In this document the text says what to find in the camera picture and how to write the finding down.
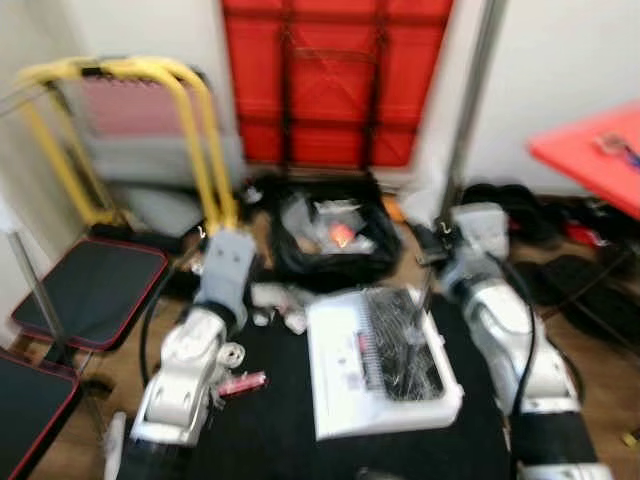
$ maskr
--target metal pole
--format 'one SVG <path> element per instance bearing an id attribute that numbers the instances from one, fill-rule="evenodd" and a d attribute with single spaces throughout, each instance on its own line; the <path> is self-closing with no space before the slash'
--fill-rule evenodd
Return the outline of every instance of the metal pole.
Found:
<path id="1" fill-rule="evenodd" d="M 22 273 L 27 280 L 29 288 L 33 292 L 38 306 L 40 307 L 40 311 L 42 312 L 42 315 L 44 316 L 44 319 L 46 320 L 47 325 L 51 330 L 55 345 L 60 350 L 60 354 L 62 355 L 65 364 L 72 369 L 73 375 L 76 377 L 80 385 L 83 397 L 85 397 L 85 404 L 87 406 L 87 409 L 89 410 L 89 415 L 94 422 L 94 426 L 96 428 L 96 431 L 98 432 L 98 436 L 102 439 L 102 436 L 105 432 L 105 425 L 102 421 L 102 416 L 100 415 L 100 409 L 98 408 L 98 405 L 96 405 L 95 400 L 91 398 L 88 392 L 85 391 L 86 389 L 82 387 L 80 377 L 73 367 L 71 358 L 69 358 L 67 354 L 65 345 L 65 334 L 62 323 L 60 322 L 60 318 L 58 317 L 53 304 L 51 303 L 51 299 L 49 298 L 47 291 L 45 290 L 42 282 L 35 272 L 35 269 L 33 268 L 33 264 L 29 259 L 29 254 L 27 253 L 24 243 L 20 238 L 20 234 L 16 231 L 12 231 L 7 234 L 7 238 L 9 240 L 11 250 L 16 257 L 16 260 L 18 260 L 18 263 L 20 264 L 20 268 L 22 269 Z"/>
<path id="2" fill-rule="evenodd" d="M 476 42 L 476 48 L 473 52 L 462 101 L 460 120 L 454 137 L 453 149 L 449 157 L 447 186 L 438 218 L 438 222 L 441 223 L 441 227 L 445 230 L 451 225 L 451 207 L 456 203 L 457 193 L 462 184 L 462 168 L 469 153 L 469 140 L 476 120 L 478 101 L 486 81 L 489 60 L 493 53 L 498 28 L 500 27 L 506 4 L 507 0 L 486 0 L 486 5 L 482 13 L 478 41 Z"/>

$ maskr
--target orange item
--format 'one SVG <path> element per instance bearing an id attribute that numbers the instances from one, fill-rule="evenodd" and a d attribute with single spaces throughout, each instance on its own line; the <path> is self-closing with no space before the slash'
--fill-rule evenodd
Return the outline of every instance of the orange item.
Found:
<path id="1" fill-rule="evenodd" d="M 336 245 L 344 248 L 355 238 L 356 234 L 344 223 L 335 223 L 329 228 L 329 236 Z"/>
<path id="2" fill-rule="evenodd" d="M 382 203 L 384 204 L 385 210 L 391 217 L 391 220 L 396 223 L 404 223 L 407 220 L 395 197 L 392 197 L 391 195 L 383 195 Z"/>
<path id="3" fill-rule="evenodd" d="M 640 220 L 640 169 L 598 148 L 597 139 L 615 134 L 640 151 L 640 102 L 544 133 L 529 142 L 538 160 Z"/>

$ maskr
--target red object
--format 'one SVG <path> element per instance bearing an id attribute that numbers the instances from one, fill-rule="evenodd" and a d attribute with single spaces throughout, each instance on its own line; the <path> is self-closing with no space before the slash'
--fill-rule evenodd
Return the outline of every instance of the red object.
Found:
<path id="1" fill-rule="evenodd" d="M 186 90 L 201 129 L 200 103 L 191 89 Z M 98 137 L 183 136 L 175 101 L 163 85 L 88 77 L 82 80 L 80 91 L 91 132 Z"/>
<path id="2" fill-rule="evenodd" d="M 531 154 L 640 220 L 640 170 L 598 148 L 606 134 L 640 151 L 640 102 L 533 138 Z"/>
<path id="3" fill-rule="evenodd" d="M 233 377 L 218 387 L 218 395 L 228 397 L 249 390 L 256 390 L 267 384 L 267 375 L 264 372 L 249 373 Z"/>
<path id="4" fill-rule="evenodd" d="M 591 248 L 599 248 L 605 244 L 604 240 L 598 235 L 598 232 L 584 225 L 568 223 L 565 225 L 565 233 L 567 237 L 569 237 L 569 240 L 587 245 Z"/>
<path id="5" fill-rule="evenodd" d="M 344 248 L 351 243 L 356 234 L 344 223 L 336 223 L 329 227 L 329 236 L 336 245 Z"/>
<path id="6" fill-rule="evenodd" d="M 223 4 L 240 133 L 250 161 L 283 159 L 282 62 L 287 52 L 293 164 L 360 164 L 376 59 L 380 74 L 372 164 L 408 164 L 452 0 Z M 384 18 L 382 36 L 378 16 Z"/>

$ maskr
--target pink object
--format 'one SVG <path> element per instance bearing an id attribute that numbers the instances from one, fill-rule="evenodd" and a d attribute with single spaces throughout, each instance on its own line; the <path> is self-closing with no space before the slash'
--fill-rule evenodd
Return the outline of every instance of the pink object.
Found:
<path id="1" fill-rule="evenodd" d="M 248 373 L 233 377 L 218 387 L 218 395 L 228 397 L 248 390 L 256 390 L 267 384 L 267 375 L 264 372 Z"/>
<path id="2" fill-rule="evenodd" d="M 529 150 L 540 161 L 640 220 L 640 169 L 594 148 L 596 140 L 606 134 L 618 135 L 634 151 L 640 151 L 640 102 L 534 137 Z"/>
<path id="3" fill-rule="evenodd" d="M 105 137 L 182 136 L 175 102 L 162 85 L 140 80 L 87 78 L 84 108 L 96 135 Z M 199 104 L 187 89 L 200 128 Z"/>

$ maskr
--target black tablecloth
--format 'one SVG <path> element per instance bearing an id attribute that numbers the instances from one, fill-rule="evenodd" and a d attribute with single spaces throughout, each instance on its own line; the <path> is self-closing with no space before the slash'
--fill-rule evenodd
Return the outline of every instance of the black tablecloth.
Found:
<path id="1" fill-rule="evenodd" d="M 230 399 L 202 432 L 188 478 L 354 480 L 362 467 L 406 480 L 508 478 L 501 416 L 484 359 L 459 309 L 436 297 L 433 313 L 465 396 L 448 428 L 316 442 L 306 336 L 283 326 L 247 325 L 249 372 L 264 370 L 263 390 Z"/>

